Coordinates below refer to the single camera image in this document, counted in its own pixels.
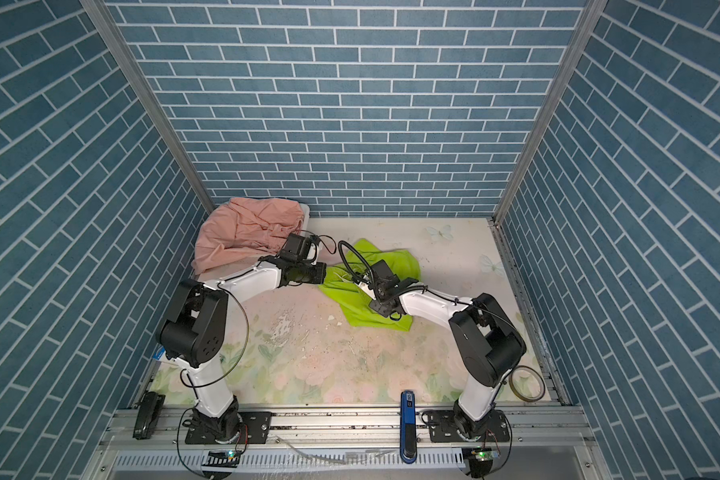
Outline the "neon green shorts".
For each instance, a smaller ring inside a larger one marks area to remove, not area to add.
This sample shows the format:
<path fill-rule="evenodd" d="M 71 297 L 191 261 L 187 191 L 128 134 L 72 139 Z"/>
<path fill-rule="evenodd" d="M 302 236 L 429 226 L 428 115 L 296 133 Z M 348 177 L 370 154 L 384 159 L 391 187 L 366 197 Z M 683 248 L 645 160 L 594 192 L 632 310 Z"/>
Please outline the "neon green shorts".
<path fill-rule="evenodd" d="M 337 244 L 340 263 L 327 267 L 319 290 L 336 302 L 353 327 L 384 328 L 408 332 L 413 317 L 394 313 L 385 317 L 371 308 L 379 293 L 385 293 L 384 282 L 392 276 L 397 281 L 421 279 L 418 260 L 407 250 L 383 252 L 366 239 L 354 244 L 341 240 Z"/>

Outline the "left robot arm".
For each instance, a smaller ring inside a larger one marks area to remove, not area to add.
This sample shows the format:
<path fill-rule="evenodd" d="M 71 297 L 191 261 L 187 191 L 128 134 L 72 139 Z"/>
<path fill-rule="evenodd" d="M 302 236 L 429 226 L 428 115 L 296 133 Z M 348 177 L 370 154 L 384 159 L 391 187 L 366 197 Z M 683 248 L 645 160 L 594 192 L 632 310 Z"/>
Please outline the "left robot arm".
<path fill-rule="evenodd" d="M 229 305 L 241 307 L 243 302 L 281 287 L 320 285 L 325 277 L 323 262 L 265 256 L 227 278 L 180 282 L 156 338 L 164 349 L 165 360 L 185 372 L 186 386 L 196 398 L 197 413 L 217 420 L 235 404 L 220 359 Z"/>

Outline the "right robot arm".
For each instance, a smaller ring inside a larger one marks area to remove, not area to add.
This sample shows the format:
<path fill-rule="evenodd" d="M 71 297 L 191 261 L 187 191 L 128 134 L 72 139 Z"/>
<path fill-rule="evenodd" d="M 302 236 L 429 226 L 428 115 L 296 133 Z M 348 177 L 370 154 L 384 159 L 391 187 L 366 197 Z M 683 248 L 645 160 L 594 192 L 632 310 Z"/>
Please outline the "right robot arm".
<path fill-rule="evenodd" d="M 360 283 L 369 289 L 370 308 L 392 319 L 420 317 L 449 331 L 468 379 L 455 415 L 464 428 L 478 425 L 495 408 L 500 385 L 517 367 L 527 345 L 498 301 L 483 293 L 471 299 L 400 279 L 384 261 L 366 268 Z"/>

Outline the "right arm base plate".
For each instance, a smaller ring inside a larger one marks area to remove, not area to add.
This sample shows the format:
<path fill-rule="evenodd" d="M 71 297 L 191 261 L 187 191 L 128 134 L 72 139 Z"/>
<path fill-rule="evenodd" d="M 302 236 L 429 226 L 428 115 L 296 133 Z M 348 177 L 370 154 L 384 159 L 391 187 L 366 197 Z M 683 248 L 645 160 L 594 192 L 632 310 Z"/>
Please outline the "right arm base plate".
<path fill-rule="evenodd" d="M 424 410 L 421 420 L 433 443 L 509 442 L 509 422 L 502 410 L 492 409 L 481 420 L 472 420 L 459 409 Z"/>

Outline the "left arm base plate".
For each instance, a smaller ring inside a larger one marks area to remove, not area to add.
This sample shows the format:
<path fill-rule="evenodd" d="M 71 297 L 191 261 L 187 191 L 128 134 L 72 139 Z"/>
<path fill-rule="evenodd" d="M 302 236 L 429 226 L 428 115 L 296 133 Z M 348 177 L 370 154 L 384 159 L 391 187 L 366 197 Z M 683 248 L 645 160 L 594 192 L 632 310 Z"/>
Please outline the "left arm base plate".
<path fill-rule="evenodd" d="M 189 445 L 265 444 L 273 414 L 268 411 L 234 412 L 223 418 L 210 418 L 192 410 L 182 421 Z"/>

